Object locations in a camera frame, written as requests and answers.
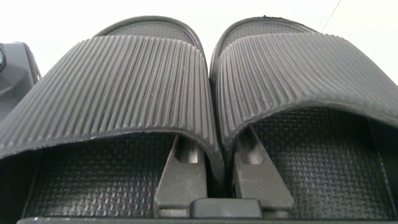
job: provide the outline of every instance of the gray plastic holder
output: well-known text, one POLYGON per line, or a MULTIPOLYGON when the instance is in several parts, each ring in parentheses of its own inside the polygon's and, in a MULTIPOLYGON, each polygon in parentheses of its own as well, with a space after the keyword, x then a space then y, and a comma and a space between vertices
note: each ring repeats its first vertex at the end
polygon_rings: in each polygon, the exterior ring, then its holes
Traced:
POLYGON ((206 197, 205 154, 198 144, 177 136, 155 194, 154 215, 188 218, 191 202, 206 197))
POLYGON ((266 149, 252 127, 237 139, 234 147, 236 198, 254 198, 264 210, 289 211, 294 199, 266 149))

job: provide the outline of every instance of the rubber strap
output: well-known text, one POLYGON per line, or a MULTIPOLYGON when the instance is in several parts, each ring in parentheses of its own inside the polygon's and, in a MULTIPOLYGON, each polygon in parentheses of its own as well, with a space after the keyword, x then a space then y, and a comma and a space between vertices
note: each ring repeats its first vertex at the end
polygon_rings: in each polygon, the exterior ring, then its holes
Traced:
POLYGON ((0 158, 135 132, 195 140, 223 181, 207 69, 196 47, 133 36, 77 44, 0 124, 0 158))
POLYGON ((397 86, 339 37, 245 37, 224 49, 217 67, 215 105, 227 161, 242 130, 283 111, 326 106, 398 126, 397 86))

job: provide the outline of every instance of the gray plastic piece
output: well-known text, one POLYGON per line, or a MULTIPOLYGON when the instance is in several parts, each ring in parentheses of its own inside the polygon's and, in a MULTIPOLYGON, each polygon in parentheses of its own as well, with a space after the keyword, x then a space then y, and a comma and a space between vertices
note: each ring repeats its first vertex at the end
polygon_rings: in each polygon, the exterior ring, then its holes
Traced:
POLYGON ((240 135, 234 151, 236 197, 258 199, 267 210, 289 211, 294 199, 252 127, 240 135))
POLYGON ((34 86, 35 71, 24 43, 0 44, 0 122, 34 86))
POLYGON ((190 217, 262 219, 262 213, 255 199, 203 198, 192 202, 190 217))
POLYGON ((204 152, 192 140, 178 136, 155 194, 155 217, 188 217, 191 202, 205 197, 204 152))

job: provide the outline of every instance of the black slide sandal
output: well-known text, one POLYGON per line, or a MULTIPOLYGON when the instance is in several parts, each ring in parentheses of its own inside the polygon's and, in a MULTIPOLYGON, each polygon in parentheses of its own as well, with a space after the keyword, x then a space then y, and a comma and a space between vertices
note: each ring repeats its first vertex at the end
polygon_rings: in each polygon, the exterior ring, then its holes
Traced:
POLYGON ((236 196, 293 219, 395 220, 398 88, 344 39, 272 30, 220 41, 213 54, 236 196))
POLYGON ((223 182, 210 95, 192 44, 132 35, 81 42, 0 125, 1 222, 186 217, 189 203, 207 195, 199 149, 208 178, 223 182), (172 182, 170 172, 180 189, 164 196, 157 183, 172 182), (181 182, 187 173, 191 181, 181 182))

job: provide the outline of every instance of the white wall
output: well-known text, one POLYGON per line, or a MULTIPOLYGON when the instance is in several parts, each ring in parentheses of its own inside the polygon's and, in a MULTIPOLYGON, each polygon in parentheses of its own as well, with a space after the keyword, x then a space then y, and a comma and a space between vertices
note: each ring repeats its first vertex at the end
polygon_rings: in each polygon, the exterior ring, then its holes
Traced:
POLYGON ((349 40, 398 84, 398 1, 341 0, 323 30, 349 40))
POLYGON ((322 30, 338 0, 3 0, 0 42, 21 41, 33 51, 43 75, 77 42, 134 16, 179 19, 198 34, 206 59, 232 23, 254 16, 276 16, 322 30))

